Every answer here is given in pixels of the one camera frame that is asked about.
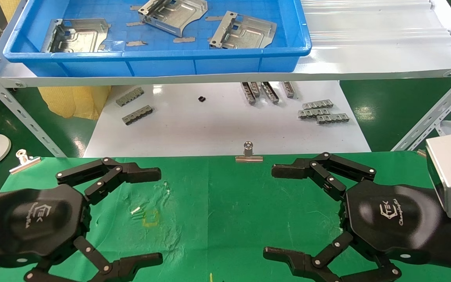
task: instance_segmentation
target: yellow bag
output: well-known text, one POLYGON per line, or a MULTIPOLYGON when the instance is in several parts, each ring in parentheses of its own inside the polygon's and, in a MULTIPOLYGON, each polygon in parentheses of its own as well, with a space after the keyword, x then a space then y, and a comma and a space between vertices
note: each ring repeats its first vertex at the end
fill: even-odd
MULTIPOLYGON (((0 0, 7 20, 11 20, 20 0, 0 0)), ((98 119, 111 86, 38 87, 50 111, 64 118, 98 119)))

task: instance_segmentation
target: printed logo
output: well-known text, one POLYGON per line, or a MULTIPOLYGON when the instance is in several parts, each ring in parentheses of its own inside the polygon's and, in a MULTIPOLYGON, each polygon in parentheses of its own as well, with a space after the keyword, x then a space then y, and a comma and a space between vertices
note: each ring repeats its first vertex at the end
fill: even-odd
POLYGON ((31 226, 31 222, 33 218, 36 219, 36 222, 43 222, 43 218, 50 215, 50 210, 52 207, 49 205, 41 205, 39 207, 36 207, 38 205, 38 202, 34 202, 31 205, 31 208, 29 211, 27 211, 27 216, 25 217, 25 228, 29 228, 31 226))
POLYGON ((382 201, 380 208, 381 215, 387 217, 388 219, 392 219, 399 215, 399 225, 403 226, 403 211, 401 210, 401 205, 398 200, 394 199, 392 204, 390 204, 389 201, 382 201))
POLYGON ((396 210, 396 207, 394 205, 390 205, 389 201, 384 202, 381 204, 381 215, 387 217, 388 219, 392 219, 395 216, 398 215, 398 211, 396 210))

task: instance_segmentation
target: sheet metal part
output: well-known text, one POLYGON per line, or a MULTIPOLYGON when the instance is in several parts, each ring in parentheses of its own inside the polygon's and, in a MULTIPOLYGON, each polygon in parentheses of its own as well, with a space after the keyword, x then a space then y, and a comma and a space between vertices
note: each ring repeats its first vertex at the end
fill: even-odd
POLYGON ((255 97, 260 97, 260 82, 250 82, 250 88, 255 97))
POLYGON ((273 104, 277 104, 280 101, 280 98, 278 97, 276 92, 274 92, 274 89, 271 87, 269 82, 266 82, 266 81, 262 82, 261 86, 262 86, 263 91, 265 92, 265 94, 267 95, 269 100, 271 100, 271 102, 273 104))
POLYGON ((283 87, 285 88, 287 98, 293 98, 295 95, 295 90, 293 90, 292 84, 288 81, 283 81, 283 87))
POLYGON ((263 156, 254 155, 254 144, 250 141, 246 141, 244 144, 245 149, 243 155, 236 156, 237 163, 261 163, 263 162, 263 156))
POLYGON ((173 39, 174 43, 186 43, 196 41, 195 37, 176 37, 173 39))
POLYGON ((326 114, 324 116, 317 116, 316 119, 319 125, 326 123, 347 123, 349 121, 347 114, 326 114))
POLYGON ((264 48, 272 43, 276 23, 227 11, 211 38, 211 48, 248 49, 264 48))
POLYGON ((215 21, 221 21, 224 18, 224 16, 208 16, 204 18, 207 22, 215 22, 215 21))
POLYGON ((129 41, 126 43, 127 47, 134 47, 134 46, 144 46, 147 45, 147 42, 139 40, 139 41, 129 41))
POLYGON ((147 106, 145 106, 139 110, 136 110, 133 113, 125 116, 124 118, 122 118, 122 120, 126 125, 130 125, 131 123, 134 123, 135 121, 152 113, 152 111, 154 111, 154 109, 151 106, 147 105, 147 106))
POLYGON ((9 173, 11 174, 23 171, 24 169, 30 168, 31 166, 41 162, 41 157, 28 157, 27 151, 24 149, 18 150, 15 156, 18 158, 20 164, 9 170, 9 173))
POLYGON ((302 108, 305 110, 331 108, 331 107, 333 107, 333 103, 330 100, 321 100, 302 104, 302 108))
POLYGON ((143 22, 182 37, 186 25, 199 20, 206 11, 205 0, 149 0, 138 14, 143 22))
POLYGON ((243 93, 245 93, 245 97, 250 105, 255 104, 255 96, 252 93, 252 88, 250 87, 248 82, 242 82, 241 86, 243 88, 243 93))
POLYGON ((48 27, 41 52, 97 52, 108 32, 105 18, 55 19, 48 27))
POLYGON ((120 107, 123 107, 124 105, 128 104, 129 102, 135 100, 136 98, 139 98, 144 94, 144 91, 141 87, 137 87, 130 91, 129 93, 123 95, 123 97, 116 100, 116 104, 120 105, 120 107))
POLYGON ((314 118, 317 116, 329 115, 330 112, 327 109, 312 109, 312 110, 299 110, 298 115, 300 119, 314 118))

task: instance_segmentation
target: white table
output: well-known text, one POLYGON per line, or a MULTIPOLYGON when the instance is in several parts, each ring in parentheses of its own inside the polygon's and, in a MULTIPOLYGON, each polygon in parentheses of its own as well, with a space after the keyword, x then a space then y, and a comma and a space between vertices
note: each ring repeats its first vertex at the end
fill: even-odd
POLYGON ((271 84, 280 97, 277 105, 264 94, 249 105, 236 82, 143 85, 145 94, 120 107, 115 100, 135 86, 115 86, 83 157, 241 155, 245 141, 254 143, 256 155, 370 152, 337 81, 293 82, 293 99, 278 82, 271 84), (351 120, 318 125, 297 117, 302 103, 323 99, 335 104, 331 113, 351 120), (147 104, 155 108, 152 114, 123 123, 122 117, 147 104))

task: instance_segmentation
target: metal shelf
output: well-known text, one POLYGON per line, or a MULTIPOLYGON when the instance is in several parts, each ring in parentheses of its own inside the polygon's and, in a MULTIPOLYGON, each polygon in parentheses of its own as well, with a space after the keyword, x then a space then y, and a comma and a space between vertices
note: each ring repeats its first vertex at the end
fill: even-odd
MULTIPOLYGON (((292 73, 170 77, 36 77, 2 56, 16 13, 0 40, 5 87, 305 81, 451 76, 451 7, 446 0, 302 0, 313 50, 292 73)), ((17 11, 25 5, 22 0, 17 11)))

